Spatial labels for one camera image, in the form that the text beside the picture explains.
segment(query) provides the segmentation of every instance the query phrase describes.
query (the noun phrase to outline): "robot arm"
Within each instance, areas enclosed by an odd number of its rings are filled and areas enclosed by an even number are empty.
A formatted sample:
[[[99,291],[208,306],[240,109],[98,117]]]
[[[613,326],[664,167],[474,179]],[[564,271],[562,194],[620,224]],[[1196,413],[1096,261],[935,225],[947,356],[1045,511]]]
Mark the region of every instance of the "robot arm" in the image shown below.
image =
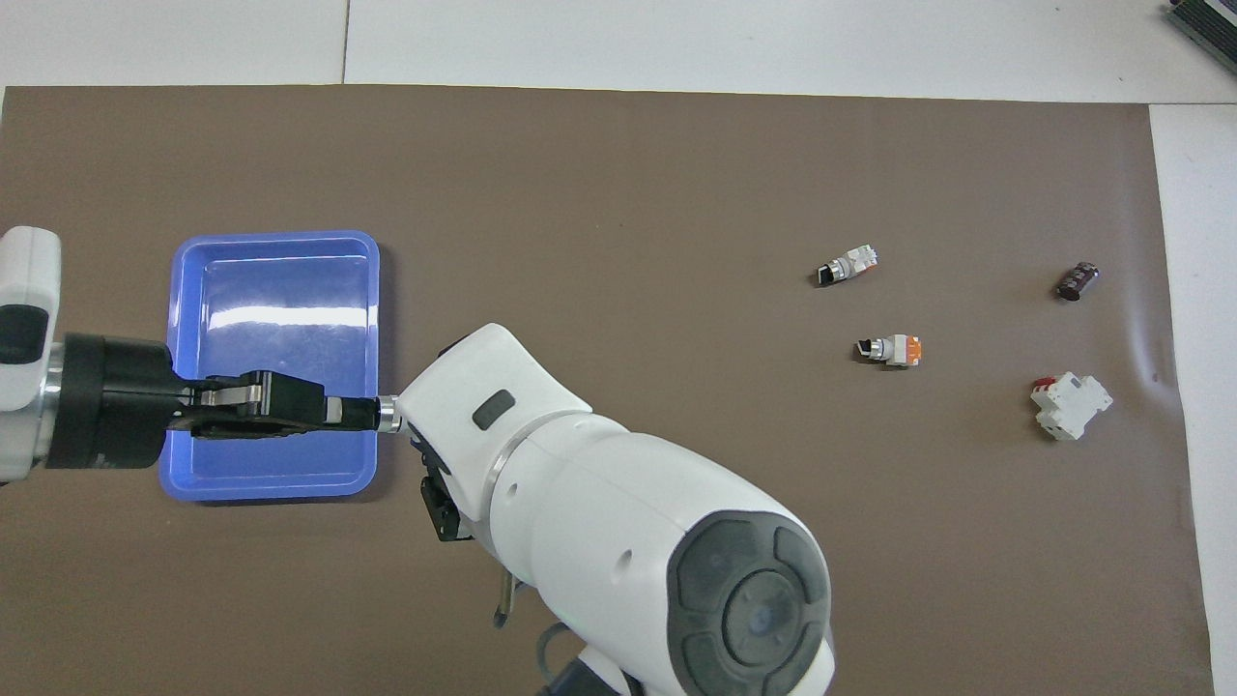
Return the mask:
[[[46,229],[0,236],[0,483],[51,469],[142,469],[167,430],[203,439],[397,430],[391,401],[327,397],[270,371],[187,381],[167,346],[69,333],[52,342],[61,244]]]
[[[758,488],[593,414],[497,324],[452,346],[396,409],[455,506],[456,538],[588,643],[573,681],[586,665],[615,694],[628,677],[664,696],[825,691],[825,560]]]
[[[397,398],[327,397],[266,371],[184,381],[161,342],[52,345],[59,241],[0,239],[0,482],[145,467],[166,430],[406,433],[444,541],[475,539],[588,648],[549,696],[819,696],[834,674],[811,533],[719,465],[599,417],[489,324]]]

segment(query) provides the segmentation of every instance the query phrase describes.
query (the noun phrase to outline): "white circuit breaker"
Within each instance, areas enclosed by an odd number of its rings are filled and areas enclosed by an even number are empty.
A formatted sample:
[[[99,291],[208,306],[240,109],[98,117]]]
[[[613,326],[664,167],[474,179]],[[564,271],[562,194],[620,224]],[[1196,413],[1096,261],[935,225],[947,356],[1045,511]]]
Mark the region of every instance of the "white circuit breaker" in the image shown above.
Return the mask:
[[[1112,397],[1097,380],[1074,373],[1035,381],[1030,401],[1039,404],[1035,420],[1056,440],[1082,438],[1086,424],[1112,405]]]

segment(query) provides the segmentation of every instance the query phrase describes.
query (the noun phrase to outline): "blue tray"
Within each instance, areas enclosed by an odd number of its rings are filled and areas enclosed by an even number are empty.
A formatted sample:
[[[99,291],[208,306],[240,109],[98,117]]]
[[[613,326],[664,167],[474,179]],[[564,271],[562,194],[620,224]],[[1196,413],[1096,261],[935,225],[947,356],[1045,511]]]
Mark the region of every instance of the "blue tray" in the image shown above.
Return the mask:
[[[379,247],[362,231],[195,236],[176,253],[167,342],[189,380],[270,370],[333,397],[376,397]],[[168,435],[163,490],[181,501],[348,496],[377,465],[374,433],[203,441]]]

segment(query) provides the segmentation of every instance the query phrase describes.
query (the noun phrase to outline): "capacitor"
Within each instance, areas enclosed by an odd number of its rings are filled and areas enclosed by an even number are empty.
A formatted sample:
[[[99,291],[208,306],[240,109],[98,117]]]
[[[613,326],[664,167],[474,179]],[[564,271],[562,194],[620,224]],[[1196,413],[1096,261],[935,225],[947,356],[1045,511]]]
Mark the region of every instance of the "capacitor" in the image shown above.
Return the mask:
[[[1097,277],[1100,277],[1100,268],[1095,263],[1082,261],[1070,268],[1070,272],[1065,273],[1061,282],[1056,284],[1056,294],[1063,299],[1077,302],[1079,297],[1082,295],[1082,291]]]

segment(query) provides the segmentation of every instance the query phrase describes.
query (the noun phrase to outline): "electrical component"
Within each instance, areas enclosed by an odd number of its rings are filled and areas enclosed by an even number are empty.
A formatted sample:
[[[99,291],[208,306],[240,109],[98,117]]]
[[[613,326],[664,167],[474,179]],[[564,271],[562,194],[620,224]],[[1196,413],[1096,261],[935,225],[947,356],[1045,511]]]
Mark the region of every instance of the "electrical component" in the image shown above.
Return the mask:
[[[1237,2],[1170,0],[1168,20],[1226,68],[1237,73]]]
[[[166,431],[249,440],[312,431],[397,433],[395,399],[328,397],[322,384],[254,371],[181,380],[163,342],[67,333],[56,234],[0,236],[0,485],[47,469],[145,469]]]
[[[923,357],[919,336],[905,333],[894,333],[886,337],[866,337],[855,342],[855,346],[865,359],[899,368],[913,368]]]
[[[1065,273],[1065,277],[1056,283],[1056,294],[1061,299],[1077,302],[1079,297],[1082,295],[1082,291],[1097,277],[1100,277],[1100,268],[1095,263],[1082,261],[1070,268],[1070,272]]]
[[[1082,438],[1086,424],[1112,405],[1112,397],[1097,380],[1074,373],[1037,380],[1030,401],[1039,404],[1035,420],[1056,440]]]
[[[876,262],[876,248],[871,244],[856,246],[816,268],[816,281],[821,287],[841,282],[871,268]]]

